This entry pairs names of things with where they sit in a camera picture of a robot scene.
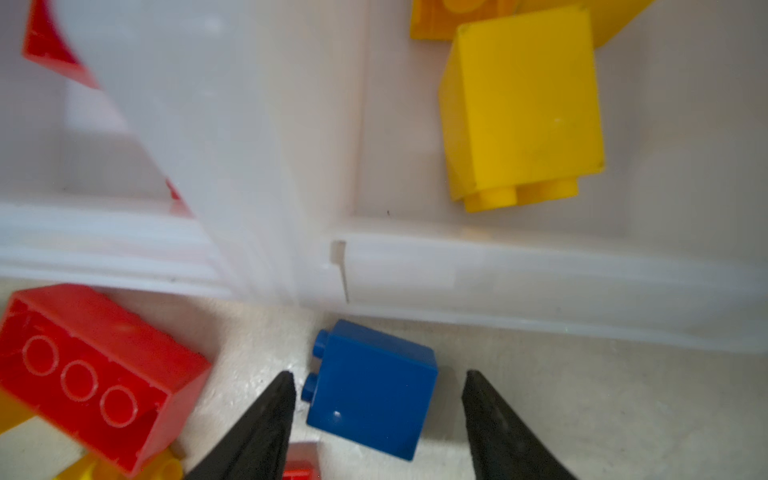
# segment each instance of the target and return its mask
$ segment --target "translucent plastic bin wall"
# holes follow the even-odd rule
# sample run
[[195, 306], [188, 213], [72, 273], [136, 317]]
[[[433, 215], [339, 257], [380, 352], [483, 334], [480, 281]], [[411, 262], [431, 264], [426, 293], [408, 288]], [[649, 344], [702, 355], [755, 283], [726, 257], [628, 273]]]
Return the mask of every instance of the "translucent plastic bin wall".
[[314, 240], [353, 211], [366, 4], [64, 0], [58, 13], [237, 293], [343, 302]]
[[409, 6], [58, 11], [242, 298], [768, 350], [764, 2], [656, 0], [597, 53], [606, 172], [476, 216], [445, 187], [448, 45]]
[[28, 13], [0, 3], [0, 276], [231, 295], [109, 97], [22, 57]]

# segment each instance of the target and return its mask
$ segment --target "speckled floor surface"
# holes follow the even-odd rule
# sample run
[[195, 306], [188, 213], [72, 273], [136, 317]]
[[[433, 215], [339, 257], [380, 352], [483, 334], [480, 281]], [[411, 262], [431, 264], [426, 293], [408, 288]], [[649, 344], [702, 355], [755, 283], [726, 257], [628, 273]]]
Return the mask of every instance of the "speckled floor surface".
[[[0, 304], [35, 284], [0, 280]], [[335, 317], [297, 308], [105, 290], [214, 371], [178, 445], [197, 463], [269, 381], [290, 369], [300, 386], [317, 332]], [[351, 319], [431, 346], [440, 374], [413, 462], [306, 426], [323, 478], [474, 478], [460, 402], [467, 369], [481, 370], [581, 480], [768, 478], [768, 357], [641, 343], [384, 319]], [[40, 419], [0, 437], [1, 480], [45, 480], [81, 448]]]

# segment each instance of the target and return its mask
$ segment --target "blue brick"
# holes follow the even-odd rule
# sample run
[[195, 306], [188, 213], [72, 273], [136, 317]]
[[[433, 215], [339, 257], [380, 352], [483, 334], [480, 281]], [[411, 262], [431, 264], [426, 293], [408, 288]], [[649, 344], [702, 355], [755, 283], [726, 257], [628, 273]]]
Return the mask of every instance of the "blue brick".
[[412, 460], [437, 380], [432, 349], [339, 320], [322, 330], [304, 384], [307, 425]]

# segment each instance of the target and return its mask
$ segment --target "yellow lego brick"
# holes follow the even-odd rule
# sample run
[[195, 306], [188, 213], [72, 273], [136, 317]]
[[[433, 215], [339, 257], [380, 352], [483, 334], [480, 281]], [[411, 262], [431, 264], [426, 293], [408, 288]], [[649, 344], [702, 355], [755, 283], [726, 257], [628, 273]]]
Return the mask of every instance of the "yellow lego brick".
[[578, 194], [603, 170], [589, 13], [459, 27], [439, 103], [451, 198], [468, 212]]
[[[181, 480], [183, 477], [181, 462], [170, 449], [165, 449], [147, 462], [133, 480]], [[127, 477], [112, 464], [89, 453], [53, 480], [127, 480]]]
[[580, 4], [589, 8], [592, 17], [594, 47], [611, 40], [653, 0], [520, 0], [517, 13], [538, 12], [547, 8]]
[[30, 409], [0, 389], [0, 435], [33, 416]]
[[411, 38], [453, 40], [462, 23], [515, 13], [519, 0], [413, 0]]

